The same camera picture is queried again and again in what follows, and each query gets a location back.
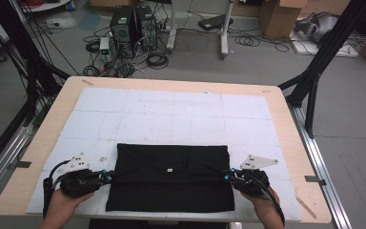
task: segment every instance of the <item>black tape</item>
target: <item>black tape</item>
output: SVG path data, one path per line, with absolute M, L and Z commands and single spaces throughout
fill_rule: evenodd
M 17 161 L 14 167 L 16 168 L 29 168 L 31 166 L 30 161 Z
M 320 186 L 326 185 L 326 181 L 324 179 L 319 179 L 316 176 L 305 176 L 305 180 L 307 182 L 317 182 Z

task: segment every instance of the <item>white paper sheet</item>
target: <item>white paper sheet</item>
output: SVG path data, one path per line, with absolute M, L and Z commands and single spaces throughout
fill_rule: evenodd
M 178 93 L 87 88 L 62 130 L 43 167 L 27 213 L 42 213 L 42 179 L 61 161 L 83 153 L 93 171 L 112 170 L 117 143 L 164 145 L 228 145 L 231 166 L 248 155 L 278 159 L 264 168 L 281 196 L 286 220 L 301 220 L 284 157 L 263 96 Z M 110 185 L 101 187 L 76 214 L 124 218 L 218 219 L 255 221 L 252 204 L 235 191 L 235 211 L 192 213 L 106 212 Z

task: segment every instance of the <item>computer tower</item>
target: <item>computer tower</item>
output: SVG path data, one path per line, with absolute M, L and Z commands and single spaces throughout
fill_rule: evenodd
M 128 57 L 134 56 L 133 46 L 138 41 L 135 15 L 132 6 L 115 7 L 110 23 L 112 36 L 116 41 L 117 51 Z
M 157 49 L 157 35 L 156 35 L 156 18 L 150 6 L 136 7 L 136 18 L 138 25 L 138 35 L 142 39 L 143 47 L 146 50 Z

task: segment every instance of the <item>gray floor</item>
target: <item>gray floor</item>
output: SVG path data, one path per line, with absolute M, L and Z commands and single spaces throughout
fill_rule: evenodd
M 53 10 L 37 14 L 44 18 Z M 88 65 L 89 54 L 83 37 L 109 25 L 109 14 L 88 7 L 72 13 L 78 26 L 54 32 L 50 38 L 78 72 Z M 187 28 L 197 28 L 198 17 L 190 17 Z M 182 26 L 186 18 L 178 20 Z M 253 18 L 235 18 L 234 27 L 254 29 Z M 279 52 L 271 44 L 243 47 L 229 38 L 230 54 L 220 60 L 219 38 L 183 31 L 177 35 L 176 50 L 163 70 L 144 69 L 132 77 L 237 84 L 278 85 L 302 73 L 312 56 Z M 76 74 L 49 46 L 55 65 Z M 12 64 L 0 63 L 0 135 L 25 102 L 25 91 Z M 328 166 L 336 190 L 353 228 L 366 228 L 366 61 L 361 58 L 336 57 L 322 75 L 315 109 L 315 138 Z M 0 183 L 0 192 L 10 178 L 10 171 Z M 0 217 L 0 228 L 35 228 L 41 218 Z M 66 228 L 88 228 L 87 219 L 73 219 Z M 246 224 L 245 228 L 261 228 Z M 288 224 L 287 228 L 335 228 L 328 225 Z

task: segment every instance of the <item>metal rail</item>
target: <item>metal rail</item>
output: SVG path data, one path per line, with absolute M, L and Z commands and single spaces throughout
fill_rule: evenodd
M 319 180 L 325 181 L 320 187 L 329 205 L 337 228 L 351 229 L 352 225 L 350 224 L 346 211 L 338 197 L 336 188 L 332 182 L 331 176 L 329 175 L 328 169 L 326 168 L 325 161 L 317 147 L 316 141 L 314 138 L 309 136 L 308 131 L 305 128 L 304 112 L 301 108 L 296 108 L 292 105 L 289 105 L 289 109 L 293 115 L 295 125 L 299 131 L 299 135 L 301 136 L 305 149 L 307 150 L 308 157 L 313 165 L 315 174 Z
M 27 127 L 20 126 L 13 134 L 13 137 L 0 155 L 0 181 L 28 142 L 31 133 L 32 124 Z

